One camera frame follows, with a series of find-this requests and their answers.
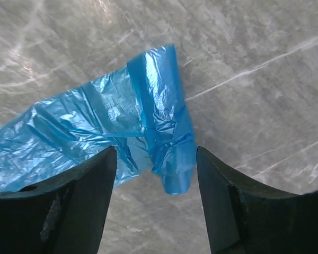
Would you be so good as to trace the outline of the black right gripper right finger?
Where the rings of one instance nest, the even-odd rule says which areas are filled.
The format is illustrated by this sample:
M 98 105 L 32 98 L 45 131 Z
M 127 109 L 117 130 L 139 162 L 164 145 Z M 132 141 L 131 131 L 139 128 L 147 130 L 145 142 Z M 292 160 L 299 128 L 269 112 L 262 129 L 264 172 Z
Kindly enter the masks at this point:
M 204 147 L 197 173 L 212 253 L 318 253 L 318 190 L 265 185 Z

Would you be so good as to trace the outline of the blue plastic trash bag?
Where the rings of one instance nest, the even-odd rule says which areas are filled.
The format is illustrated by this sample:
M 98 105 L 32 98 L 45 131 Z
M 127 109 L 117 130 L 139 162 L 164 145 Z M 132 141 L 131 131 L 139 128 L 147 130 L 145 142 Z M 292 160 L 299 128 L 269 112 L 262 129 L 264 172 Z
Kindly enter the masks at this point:
M 58 175 L 109 146 L 117 151 L 116 186 L 151 169 L 166 193 L 188 191 L 197 146 L 174 45 L 147 50 L 2 126 L 0 192 Z

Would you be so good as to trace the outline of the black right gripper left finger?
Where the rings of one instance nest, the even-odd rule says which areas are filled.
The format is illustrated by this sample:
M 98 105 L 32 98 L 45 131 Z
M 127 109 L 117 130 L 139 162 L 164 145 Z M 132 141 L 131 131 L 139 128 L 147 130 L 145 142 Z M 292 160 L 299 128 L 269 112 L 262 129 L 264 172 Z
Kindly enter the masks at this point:
M 0 253 L 97 253 L 117 170 L 108 147 L 17 192 L 0 193 Z

